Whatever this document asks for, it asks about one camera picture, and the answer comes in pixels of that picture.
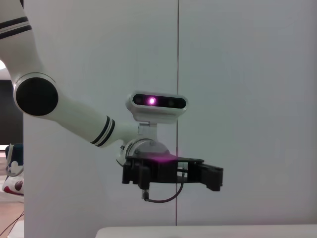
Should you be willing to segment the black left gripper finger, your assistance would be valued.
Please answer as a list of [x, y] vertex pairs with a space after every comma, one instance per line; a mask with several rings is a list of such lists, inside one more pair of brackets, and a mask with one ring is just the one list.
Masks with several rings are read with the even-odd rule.
[[223, 185], [223, 168], [203, 164], [202, 184], [206, 186], [222, 186]]
[[220, 191], [220, 167], [199, 165], [200, 183], [211, 191]]

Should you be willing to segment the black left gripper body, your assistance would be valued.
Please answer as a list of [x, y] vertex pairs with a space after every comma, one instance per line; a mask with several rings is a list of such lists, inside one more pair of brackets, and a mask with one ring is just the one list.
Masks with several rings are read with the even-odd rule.
[[141, 190], [148, 190], [151, 183], [195, 183], [195, 167], [204, 160], [175, 156], [154, 156], [137, 158], [127, 156], [122, 168], [122, 183], [136, 184]]

